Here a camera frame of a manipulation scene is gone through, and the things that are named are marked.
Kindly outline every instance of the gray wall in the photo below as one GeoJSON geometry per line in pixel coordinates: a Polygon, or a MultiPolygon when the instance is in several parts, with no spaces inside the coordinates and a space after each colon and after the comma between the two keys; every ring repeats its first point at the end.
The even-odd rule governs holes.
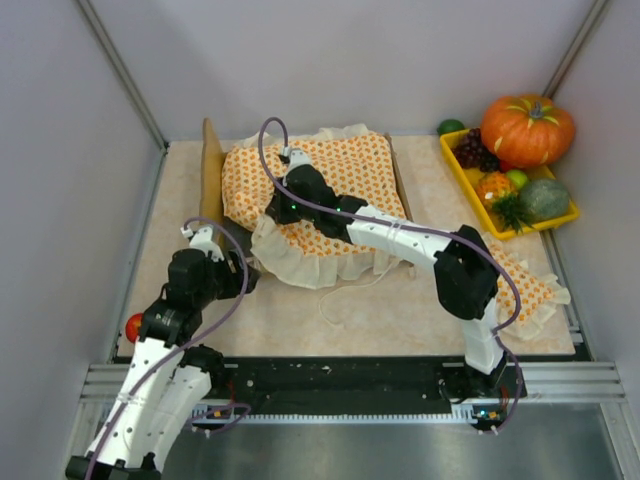
{"type": "Polygon", "coordinates": [[[478,123],[542,91],[591,0],[93,0],[160,128],[225,138],[270,115],[297,132],[478,123]]]}
{"type": "Polygon", "coordinates": [[[69,0],[0,5],[0,465],[60,478],[159,160],[69,0]]]}
{"type": "Polygon", "coordinates": [[[596,353],[618,363],[640,420],[640,3],[612,2],[556,100],[577,122],[556,170],[583,212],[557,235],[596,353]]]}

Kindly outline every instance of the grapes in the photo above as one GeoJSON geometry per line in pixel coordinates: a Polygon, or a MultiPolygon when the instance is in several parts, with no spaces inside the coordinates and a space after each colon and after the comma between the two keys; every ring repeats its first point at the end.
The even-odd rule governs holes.
{"type": "Polygon", "coordinates": [[[495,172],[500,167],[500,160],[482,143],[480,129],[473,128],[462,137],[453,149],[462,168],[479,168],[483,172],[495,172]]]}

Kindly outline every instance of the cable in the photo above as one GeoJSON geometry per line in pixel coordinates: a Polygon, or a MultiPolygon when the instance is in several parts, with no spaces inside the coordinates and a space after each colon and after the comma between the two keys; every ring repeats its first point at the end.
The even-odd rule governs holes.
{"type": "Polygon", "coordinates": [[[442,398],[448,401],[451,405],[462,405],[464,402],[469,400],[468,396],[460,396],[458,400],[451,400],[451,397],[447,393],[445,381],[442,378],[438,380],[438,391],[440,392],[440,395],[442,395],[442,398]]]}
{"type": "MultiPolygon", "coordinates": [[[[224,227],[222,227],[222,225],[219,225],[218,223],[216,223],[213,220],[208,219],[206,217],[191,217],[184,223],[184,228],[187,228],[191,222],[195,222],[195,221],[208,223],[208,224],[212,225],[213,227],[217,228],[227,238],[227,240],[229,240],[232,243],[234,248],[237,250],[238,256],[240,257],[240,263],[242,264],[242,286],[240,287],[240,293],[236,297],[236,300],[233,302],[233,305],[231,305],[229,310],[227,310],[225,312],[225,314],[222,315],[222,317],[220,317],[220,319],[216,323],[214,323],[213,325],[211,325],[210,327],[205,329],[200,335],[192,338],[191,340],[189,340],[187,343],[185,343],[181,347],[179,347],[176,350],[173,350],[172,352],[170,352],[167,355],[165,355],[155,365],[153,365],[147,371],[147,373],[145,373],[142,377],[140,377],[140,380],[138,380],[136,382],[136,384],[129,391],[129,393],[127,395],[127,397],[129,397],[129,398],[132,398],[138,392],[138,390],[140,390],[140,387],[142,387],[144,382],[146,382],[151,377],[151,375],[154,374],[154,372],[158,368],[160,368],[163,365],[165,365],[169,360],[171,360],[176,355],[179,355],[180,353],[184,352],[187,348],[190,348],[190,347],[194,346],[196,343],[201,342],[206,336],[210,335],[212,332],[217,330],[224,322],[226,322],[229,319],[229,317],[231,317],[231,315],[233,315],[233,313],[236,311],[236,309],[240,305],[240,302],[242,301],[242,299],[244,298],[245,294],[247,293],[247,287],[249,285],[249,269],[248,269],[248,266],[247,266],[247,259],[245,258],[244,253],[242,252],[242,247],[240,246],[238,241],[233,237],[233,235],[231,235],[231,233],[229,233],[224,227]]],[[[87,467],[87,473],[84,476],[84,480],[91,480],[91,475],[93,474],[93,470],[94,470],[94,468],[96,466],[96,462],[98,461],[98,457],[100,455],[100,452],[102,452],[102,449],[104,448],[105,444],[107,443],[107,439],[111,435],[111,432],[113,431],[113,429],[115,428],[116,424],[118,423],[118,420],[122,416],[122,414],[124,412],[124,409],[127,406],[127,403],[128,402],[126,402],[126,401],[125,402],[121,402],[120,405],[118,406],[118,408],[116,409],[116,411],[114,412],[112,419],[108,423],[105,424],[104,433],[102,434],[102,437],[100,437],[100,440],[98,441],[98,443],[96,445],[96,449],[93,452],[93,455],[91,455],[91,459],[89,460],[89,465],[87,467]]]]}
{"type": "MultiPolygon", "coordinates": [[[[264,157],[264,146],[263,146],[264,134],[265,134],[265,132],[267,130],[267,127],[269,126],[269,124],[271,122],[278,123],[280,125],[280,127],[282,128],[283,137],[284,137],[284,146],[285,147],[289,145],[289,135],[287,133],[287,128],[285,127],[284,122],[281,119],[279,119],[278,117],[269,117],[269,118],[267,118],[267,120],[265,120],[265,122],[260,127],[260,132],[258,133],[258,157],[260,158],[260,163],[262,164],[262,168],[264,169],[265,174],[267,175],[267,177],[269,177],[271,182],[274,184],[275,188],[280,190],[284,195],[289,197],[291,200],[299,203],[300,205],[304,205],[305,207],[312,208],[312,209],[318,210],[320,212],[325,212],[325,213],[328,213],[328,214],[331,214],[331,215],[336,215],[336,216],[339,216],[339,217],[351,218],[351,219],[354,219],[354,220],[360,220],[360,221],[363,221],[363,222],[370,222],[370,223],[374,223],[374,224],[377,224],[377,225],[382,225],[382,226],[385,226],[385,227],[394,228],[395,222],[389,222],[387,220],[382,220],[382,219],[374,218],[374,217],[368,217],[368,216],[365,216],[365,215],[358,215],[358,214],[354,214],[354,213],[338,211],[338,210],[334,210],[333,208],[328,208],[328,207],[325,207],[325,206],[322,206],[322,205],[317,205],[317,204],[315,204],[313,202],[309,202],[309,201],[305,200],[304,198],[298,197],[297,195],[295,195],[295,194],[291,193],[289,190],[287,190],[283,185],[281,185],[278,182],[278,180],[276,179],[276,177],[273,175],[271,170],[269,170],[269,166],[267,165],[267,161],[266,161],[266,159],[264,157]]],[[[500,275],[502,275],[502,277],[505,279],[505,281],[507,282],[507,284],[509,285],[509,287],[513,291],[513,294],[514,294],[514,297],[515,297],[515,303],[516,303],[513,315],[511,315],[511,317],[506,322],[504,322],[504,323],[502,323],[500,325],[497,325],[492,330],[492,333],[494,334],[494,336],[496,338],[496,342],[498,343],[498,346],[500,346],[500,348],[502,348],[502,350],[504,350],[504,352],[507,354],[507,356],[509,356],[511,358],[511,360],[513,361],[514,367],[516,369],[516,377],[518,379],[517,380],[517,386],[516,386],[516,394],[513,397],[513,406],[511,407],[511,410],[507,414],[507,418],[505,418],[504,422],[494,430],[494,433],[497,435],[510,422],[510,420],[511,420],[511,418],[513,416],[513,413],[515,412],[516,407],[518,405],[518,401],[520,400],[520,396],[522,395],[523,377],[522,377],[522,369],[520,367],[520,363],[518,362],[518,359],[513,354],[513,352],[511,352],[511,350],[509,350],[504,345],[504,343],[502,343],[502,340],[500,340],[500,337],[498,336],[498,332],[500,330],[502,330],[504,328],[507,328],[509,325],[511,325],[513,322],[515,322],[516,319],[518,318],[518,315],[520,315],[520,310],[522,309],[522,300],[520,298],[520,292],[518,292],[518,287],[516,286],[516,284],[513,281],[513,279],[509,276],[507,271],[498,262],[496,262],[496,260],[491,256],[490,253],[486,252],[484,249],[482,249],[481,247],[479,247],[475,243],[467,240],[466,238],[462,238],[462,237],[456,235],[455,233],[445,232],[445,231],[442,231],[442,230],[437,230],[437,229],[429,228],[429,227],[421,227],[421,226],[413,226],[413,225],[401,225],[400,228],[402,230],[406,230],[406,231],[409,231],[409,232],[426,233],[426,234],[429,234],[429,235],[436,235],[436,236],[448,238],[450,240],[454,240],[455,242],[460,243],[460,244],[470,248],[471,250],[476,252],[478,255],[483,257],[485,260],[487,260],[498,271],[498,273],[500,273],[500,275]]]]}
{"type": "Polygon", "coordinates": [[[231,403],[236,403],[236,386],[233,384],[233,380],[229,380],[227,387],[229,387],[229,391],[231,392],[231,403]]]}
{"type": "Polygon", "coordinates": [[[344,324],[341,323],[333,323],[331,320],[329,320],[327,318],[327,316],[324,314],[324,311],[322,310],[322,304],[323,302],[329,298],[331,295],[333,295],[334,293],[338,293],[340,290],[346,290],[347,288],[367,288],[367,287],[373,287],[376,283],[378,283],[380,280],[382,280],[385,275],[387,273],[389,273],[391,271],[391,269],[397,266],[396,265],[396,261],[392,261],[391,263],[389,263],[389,266],[384,270],[384,272],[382,272],[380,275],[378,275],[378,278],[376,278],[375,280],[373,280],[372,282],[369,283],[365,283],[364,285],[343,285],[340,288],[336,288],[335,290],[333,290],[332,292],[328,292],[325,293],[322,298],[320,299],[320,301],[318,302],[318,311],[320,312],[320,315],[322,315],[322,319],[328,323],[329,325],[331,325],[332,327],[338,328],[341,325],[343,326],[344,324]]]}
{"type": "Polygon", "coordinates": [[[506,412],[508,406],[509,406],[509,391],[507,390],[507,387],[502,385],[500,387],[500,411],[503,413],[506,412]]]}

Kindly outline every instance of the yellow tray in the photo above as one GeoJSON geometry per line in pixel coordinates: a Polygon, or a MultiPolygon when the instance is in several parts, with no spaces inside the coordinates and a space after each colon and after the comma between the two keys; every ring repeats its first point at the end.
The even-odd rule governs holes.
{"type": "MultiPolygon", "coordinates": [[[[500,240],[509,240],[510,238],[518,235],[516,231],[512,228],[507,230],[503,229],[500,220],[493,213],[487,212],[487,210],[482,206],[482,203],[480,203],[478,195],[476,195],[475,187],[478,184],[478,180],[480,180],[480,178],[485,174],[477,168],[462,168],[458,163],[458,160],[456,160],[456,157],[453,155],[452,149],[468,131],[469,129],[461,130],[459,132],[447,133],[440,137],[440,145],[442,146],[444,159],[449,164],[453,175],[460,184],[460,187],[467,197],[467,200],[469,200],[471,207],[476,212],[482,226],[491,232],[494,237],[500,240]]],[[[545,165],[528,168],[526,172],[527,176],[531,180],[536,178],[555,178],[553,173],[551,173],[551,170],[549,170],[545,165]]],[[[534,223],[533,228],[524,227],[522,229],[522,233],[540,232],[549,228],[558,228],[560,225],[571,222],[579,216],[580,210],[576,204],[571,201],[569,204],[569,210],[567,210],[565,215],[551,220],[546,220],[544,222],[534,223]]]]}

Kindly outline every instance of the fabric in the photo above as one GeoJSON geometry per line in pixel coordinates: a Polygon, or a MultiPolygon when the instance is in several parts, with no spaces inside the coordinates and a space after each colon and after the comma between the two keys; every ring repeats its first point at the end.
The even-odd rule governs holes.
{"type": "MultiPolygon", "coordinates": [[[[495,260],[513,278],[520,298],[522,310],[516,321],[503,331],[521,340],[536,337],[544,328],[546,321],[555,313],[559,305],[568,305],[571,295],[558,283],[553,274],[537,277],[529,271],[526,261],[519,261],[514,254],[508,253],[504,245],[493,237],[485,236],[485,242],[495,260]]],[[[515,311],[515,297],[509,284],[498,279],[498,323],[506,322],[515,311]]]]}
{"type": "MultiPolygon", "coordinates": [[[[387,139],[364,126],[340,132],[325,129],[314,137],[294,137],[289,145],[309,155],[337,194],[364,198],[386,213],[405,218],[387,139]]],[[[276,225],[264,215],[274,186],[262,169],[254,142],[253,138],[243,141],[227,154],[222,194],[225,215],[254,232],[251,251],[267,270],[286,283],[321,288],[334,285],[338,277],[355,280],[371,267],[376,274],[387,268],[393,260],[385,252],[329,239],[306,221],[276,225]]],[[[265,147],[267,164],[282,176],[286,166],[278,158],[281,143],[266,143],[271,143],[265,147]]]]}

